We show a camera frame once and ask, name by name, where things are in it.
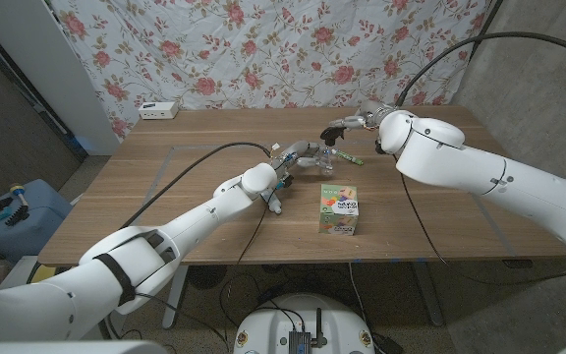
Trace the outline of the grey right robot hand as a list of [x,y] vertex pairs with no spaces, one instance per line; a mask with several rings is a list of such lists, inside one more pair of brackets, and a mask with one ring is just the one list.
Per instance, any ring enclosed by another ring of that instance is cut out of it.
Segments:
[[333,120],[328,126],[348,130],[366,129],[372,131],[379,128],[385,116],[396,110],[395,106],[368,100],[361,104],[355,114]]

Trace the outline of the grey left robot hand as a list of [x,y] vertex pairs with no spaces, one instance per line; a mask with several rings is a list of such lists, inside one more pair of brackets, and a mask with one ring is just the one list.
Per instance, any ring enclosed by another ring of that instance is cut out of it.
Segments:
[[293,166],[317,167],[321,174],[331,176],[334,172],[331,150],[320,143],[298,141],[287,147],[271,161],[278,177],[282,177]]

